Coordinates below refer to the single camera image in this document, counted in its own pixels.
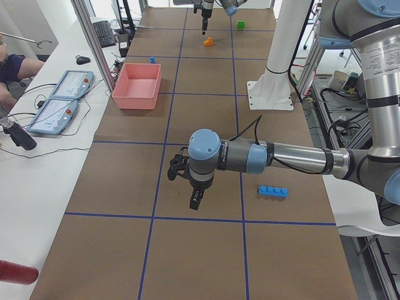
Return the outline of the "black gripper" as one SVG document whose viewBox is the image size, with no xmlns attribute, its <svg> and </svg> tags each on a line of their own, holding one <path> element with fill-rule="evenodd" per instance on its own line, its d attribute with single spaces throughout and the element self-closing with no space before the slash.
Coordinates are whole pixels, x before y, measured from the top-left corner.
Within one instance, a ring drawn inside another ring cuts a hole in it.
<svg viewBox="0 0 400 300">
<path fill-rule="evenodd" d="M 203 17 L 202 19 L 202 35 L 206 34 L 206 31 L 208 29 L 208 19 L 212 16 L 212 8 L 211 7 L 201 7 L 201 16 Z"/>
<path fill-rule="evenodd" d="M 203 199 L 205 190 L 210 188 L 212 185 L 212 179 L 209 179 L 207 181 L 198 181 L 191 178 L 189 182 L 193 188 L 193 192 L 189 201 L 189 208 L 193 210 L 198 210 L 201 204 L 201 200 Z"/>
</svg>

